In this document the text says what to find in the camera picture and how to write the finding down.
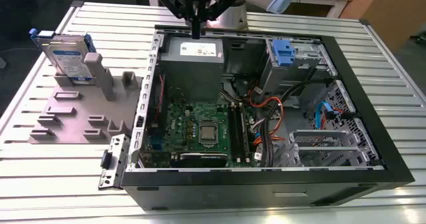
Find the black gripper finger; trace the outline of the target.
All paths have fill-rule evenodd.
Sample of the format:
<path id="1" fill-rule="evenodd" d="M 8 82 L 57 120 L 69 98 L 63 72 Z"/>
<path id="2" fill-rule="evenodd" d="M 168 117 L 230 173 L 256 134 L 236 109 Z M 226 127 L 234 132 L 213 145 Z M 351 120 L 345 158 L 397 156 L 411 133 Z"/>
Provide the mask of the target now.
<path id="1" fill-rule="evenodd" d="M 201 0 L 196 5 L 196 39 L 201 37 L 202 23 L 214 21 L 225 10 L 233 5 L 236 0 L 220 0 L 213 4 L 208 4 L 206 0 Z"/>
<path id="2" fill-rule="evenodd" d="M 190 36 L 192 39 L 197 38 L 197 15 L 196 15 L 196 0 L 160 0 L 162 5 L 169 9 L 173 15 L 178 19 L 186 21 L 188 26 L 190 27 Z"/>

